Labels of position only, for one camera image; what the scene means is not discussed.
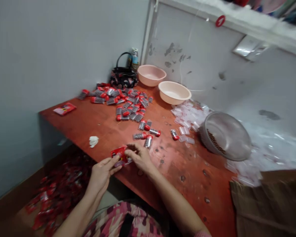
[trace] black floral handbag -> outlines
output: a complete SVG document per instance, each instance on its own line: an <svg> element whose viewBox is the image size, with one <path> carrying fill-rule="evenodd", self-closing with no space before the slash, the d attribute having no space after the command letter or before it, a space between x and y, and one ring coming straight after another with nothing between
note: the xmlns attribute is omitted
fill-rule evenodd
<svg viewBox="0 0 296 237"><path fill-rule="evenodd" d="M137 72L132 69L133 57L129 67L118 66L118 61L124 54L129 54L132 57L128 52L122 53L116 62L116 67L111 72L111 86L118 89L133 88L138 83Z"/></svg>

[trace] stainless steel bowl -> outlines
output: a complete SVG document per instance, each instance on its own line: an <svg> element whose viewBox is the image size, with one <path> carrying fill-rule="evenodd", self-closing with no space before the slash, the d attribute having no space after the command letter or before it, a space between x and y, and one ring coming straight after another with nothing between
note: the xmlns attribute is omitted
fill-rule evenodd
<svg viewBox="0 0 296 237"><path fill-rule="evenodd" d="M223 154L211 141L207 130L215 137L217 144L225 151ZM229 114L213 112L209 114L199 128L206 148L228 160L243 161L250 157L251 139L243 125Z"/></svg>

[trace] bag handle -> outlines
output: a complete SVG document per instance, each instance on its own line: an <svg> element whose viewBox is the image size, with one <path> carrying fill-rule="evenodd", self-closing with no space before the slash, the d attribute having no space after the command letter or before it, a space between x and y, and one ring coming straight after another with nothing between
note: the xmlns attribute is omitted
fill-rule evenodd
<svg viewBox="0 0 296 237"><path fill-rule="evenodd" d="M125 52L125 53L122 53L121 56L119 56L119 58L117 59L117 62L116 62L116 67L118 67L118 61L119 59L124 55L124 54L129 54L132 58L131 58L131 63L129 64L129 69L132 67L132 64L133 64L133 56L129 53L129 52Z"/></svg>

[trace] pink patterned clothing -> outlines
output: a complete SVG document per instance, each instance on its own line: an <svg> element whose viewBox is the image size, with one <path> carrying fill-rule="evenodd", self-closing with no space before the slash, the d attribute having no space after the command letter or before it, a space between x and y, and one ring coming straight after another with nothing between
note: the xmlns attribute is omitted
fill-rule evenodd
<svg viewBox="0 0 296 237"><path fill-rule="evenodd" d="M120 202L102 212L87 227L83 237L118 237L127 214L134 217L128 236L163 237L161 226L147 212L128 202ZM210 237L199 232L195 237Z"/></svg>

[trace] light switch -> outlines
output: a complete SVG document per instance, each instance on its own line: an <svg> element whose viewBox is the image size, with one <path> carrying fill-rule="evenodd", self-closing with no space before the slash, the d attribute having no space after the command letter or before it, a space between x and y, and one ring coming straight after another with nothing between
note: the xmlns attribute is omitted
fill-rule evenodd
<svg viewBox="0 0 296 237"><path fill-rule="evenodd" d="M267 45L265 42L246 35L233 50L233 53L254 62L257 57L268 47L269 45Z"/></svg>

